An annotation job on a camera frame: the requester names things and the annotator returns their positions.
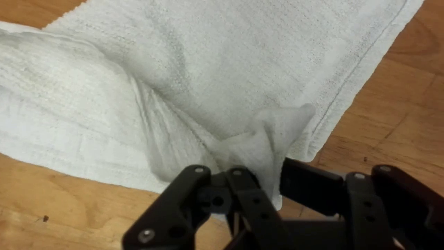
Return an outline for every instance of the cloth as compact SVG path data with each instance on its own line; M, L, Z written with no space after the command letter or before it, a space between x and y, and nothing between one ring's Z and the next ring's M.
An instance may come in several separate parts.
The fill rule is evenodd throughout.
M162 191L246 165L280 204L422 0L89 0L0 23L0 151Z

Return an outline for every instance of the textured fabric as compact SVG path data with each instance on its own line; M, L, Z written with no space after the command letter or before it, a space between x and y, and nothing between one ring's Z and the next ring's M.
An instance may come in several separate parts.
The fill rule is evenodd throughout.
M91 0L5 24L0 149L150 190L243 163L277 198L284 156L314 158L421 2Z

